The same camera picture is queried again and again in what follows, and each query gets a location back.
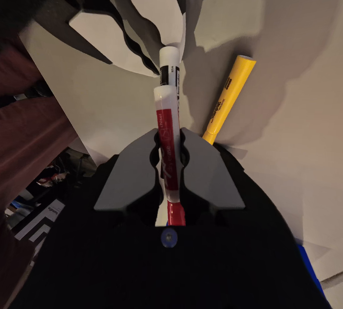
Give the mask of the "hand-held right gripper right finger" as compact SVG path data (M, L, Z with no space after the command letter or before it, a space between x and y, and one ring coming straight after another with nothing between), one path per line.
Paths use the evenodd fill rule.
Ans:
M220 152L199 135L181 128L185 187L216 209L244 209L245 204Z

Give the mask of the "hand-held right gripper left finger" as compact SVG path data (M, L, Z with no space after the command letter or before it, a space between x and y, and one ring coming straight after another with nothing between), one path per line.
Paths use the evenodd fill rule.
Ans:
M96 211L123 210L159 185L158 129L130 143L118 156L94 205Z

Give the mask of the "red dry erase marker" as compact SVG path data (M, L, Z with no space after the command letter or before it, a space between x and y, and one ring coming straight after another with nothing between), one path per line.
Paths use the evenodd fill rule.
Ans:
M180 202L181 137L177 89L174 85L154 88L161 172L167 199L168 225L185 226L185 212Z

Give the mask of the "black dry erase marker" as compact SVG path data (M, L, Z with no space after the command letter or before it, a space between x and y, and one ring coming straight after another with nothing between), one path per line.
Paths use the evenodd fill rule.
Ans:
M180 142L180 121L179 121L179 85L180 85L180 54L179 49L174 46L165 46L160 49L160 89L165 85L173 85L177 94L178 111L178 145Z

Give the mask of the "yellow marker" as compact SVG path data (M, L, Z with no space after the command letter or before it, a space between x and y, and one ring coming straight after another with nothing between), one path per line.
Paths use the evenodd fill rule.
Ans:
M256 64L253 58L238 55L213 110L203 139L213 145L229 112Z

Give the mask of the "white printed box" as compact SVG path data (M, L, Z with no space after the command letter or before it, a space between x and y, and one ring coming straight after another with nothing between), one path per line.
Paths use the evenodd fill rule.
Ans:
M64 207L65 204L58 199L50 204L41 204L12 229L14 237L37 245L46 238Z

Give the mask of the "black belt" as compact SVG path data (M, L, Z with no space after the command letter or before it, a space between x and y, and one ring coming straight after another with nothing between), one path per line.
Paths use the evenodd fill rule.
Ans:
M32 99L32 98L49 98L54 94L49 88L45 80L35 82L25 92L16 95L3 95L0 97L0 108L4 108L17 101Z

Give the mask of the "blue plastic bin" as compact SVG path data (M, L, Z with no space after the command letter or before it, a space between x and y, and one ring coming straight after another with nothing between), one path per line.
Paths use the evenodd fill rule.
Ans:
M318 288L318 290L321 292L323 297L326 299L324 291L323 291L322 286L320 284L320 281L316 277L316 274L315 274L314 269L313 269L313 267L311 265L311 262L310 262L310 260L308 258L308 255L306 253L305 248L302 245L300 245L300 244L297 244L297 247L298 247L298 250L299 250L300 255L302 257L302 261L303 261L303 263L304 263L304 265L305 265L305 267L307 269L307 272L309 273L312 281L315 283L315 285Z

